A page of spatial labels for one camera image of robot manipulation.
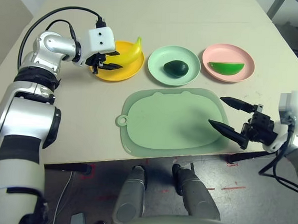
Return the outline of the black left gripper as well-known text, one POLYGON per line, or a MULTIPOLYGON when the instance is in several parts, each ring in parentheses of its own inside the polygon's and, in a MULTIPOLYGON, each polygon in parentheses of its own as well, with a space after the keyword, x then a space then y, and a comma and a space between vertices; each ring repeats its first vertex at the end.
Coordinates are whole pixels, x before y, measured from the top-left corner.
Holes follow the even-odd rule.
POLYGON ((100 68, 104 70, 117 70, 117 69, 123 68, 123 66, 118 64, 113 64, 113 63, 106 64, 104 63, 104 61, 106 60, 105 56, 117 56, 119 54, 120 53, 118 51, 114 51, 106 54, 96 53, 90 56, 85 63, 86 65, 92 67, 93 74, 98 74, 98 69, 100 68))

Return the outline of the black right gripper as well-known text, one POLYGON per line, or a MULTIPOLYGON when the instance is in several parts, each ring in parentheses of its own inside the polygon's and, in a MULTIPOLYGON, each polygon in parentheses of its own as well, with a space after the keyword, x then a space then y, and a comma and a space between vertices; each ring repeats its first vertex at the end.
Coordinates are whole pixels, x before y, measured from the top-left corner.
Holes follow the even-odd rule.
POLYGON ((237 143, 241 149, 246 149, 249 141, 271 145, 276 139, 277 133, 274 132, 274 121, 271 120, 270 116, 262 113, 262 105, 251 105, 233 97, 220 97, 220 100, 236 110, 253 113, 251 118, 243 124, 241 133, 236 132, 234 128, 225 123, 209 119, 209 123, 213 128, 237 143))

